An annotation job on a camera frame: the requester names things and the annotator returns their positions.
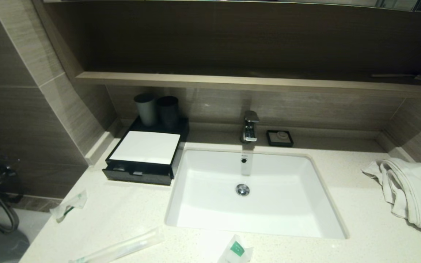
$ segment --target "undermount sink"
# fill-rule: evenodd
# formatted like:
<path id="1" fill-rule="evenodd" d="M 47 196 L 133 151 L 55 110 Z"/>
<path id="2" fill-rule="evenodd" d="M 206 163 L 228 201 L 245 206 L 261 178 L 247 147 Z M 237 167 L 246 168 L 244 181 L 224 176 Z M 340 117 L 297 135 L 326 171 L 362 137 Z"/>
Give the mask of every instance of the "undermount sink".
<path id="1" fill-rule="evenodd" d="M 166 224 L 274 235 L 345 239 L 318 172 L 304 155 L 187 150 Z M 251 167 L 251 175 L 242 170 Z"/>

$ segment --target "white card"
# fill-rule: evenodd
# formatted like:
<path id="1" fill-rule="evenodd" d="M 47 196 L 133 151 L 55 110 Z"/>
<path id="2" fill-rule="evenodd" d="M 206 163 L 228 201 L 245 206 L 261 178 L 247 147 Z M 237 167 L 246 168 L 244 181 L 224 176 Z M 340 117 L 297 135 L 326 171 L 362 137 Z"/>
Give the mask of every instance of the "white card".
<path id="1" fill-rule="evenodd" d="M 131 130 L 110 159 L 171 164 L 179 140 L 179 134 Z"/>

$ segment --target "cup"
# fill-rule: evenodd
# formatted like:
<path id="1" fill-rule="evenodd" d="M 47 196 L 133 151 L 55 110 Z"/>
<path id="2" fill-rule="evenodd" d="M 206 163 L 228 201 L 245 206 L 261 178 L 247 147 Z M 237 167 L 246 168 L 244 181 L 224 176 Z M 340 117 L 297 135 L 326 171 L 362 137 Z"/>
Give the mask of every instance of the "cup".
<path id="1" fill-rule="evenodd" d="M 178 125 L 178 99 L 166 96 L 157 100 L 160 120 L 167 130 L 173 130 Z"/>
<path id="2" fill-rule="evenodd" d="M 157 124 L 157 109 L 155 107 L 155 98 L 151 93 L 142 93 L 134 97 L 139 117 L 145 126 L 154 126 Z"/>

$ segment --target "white towel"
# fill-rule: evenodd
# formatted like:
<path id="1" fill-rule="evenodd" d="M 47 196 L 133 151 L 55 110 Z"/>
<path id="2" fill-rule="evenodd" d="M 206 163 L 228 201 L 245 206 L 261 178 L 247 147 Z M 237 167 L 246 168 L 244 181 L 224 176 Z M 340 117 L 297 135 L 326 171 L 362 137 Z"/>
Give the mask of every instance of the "white towel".
<path id="1" fill-rule="evenodd" d="M 392 203 L 391 212 L 421 228 L 421 163 L 398 158 L 376 160 L 363 169 L 364 174 L 378 178 L 384 200 Z"/>

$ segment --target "sink drain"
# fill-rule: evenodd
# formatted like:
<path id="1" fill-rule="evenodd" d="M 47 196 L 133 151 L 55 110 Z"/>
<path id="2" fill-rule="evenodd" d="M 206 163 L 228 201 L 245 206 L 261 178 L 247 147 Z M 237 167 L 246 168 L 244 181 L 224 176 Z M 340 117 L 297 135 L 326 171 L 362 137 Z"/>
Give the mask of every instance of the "sink drain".
<path id="1" fill-rule="evenodd" d="M 237 185 L 235 190 L 237 191 L 237 194 L 243 197 L 249 195 L 249 187 L 243 183 Z"/>

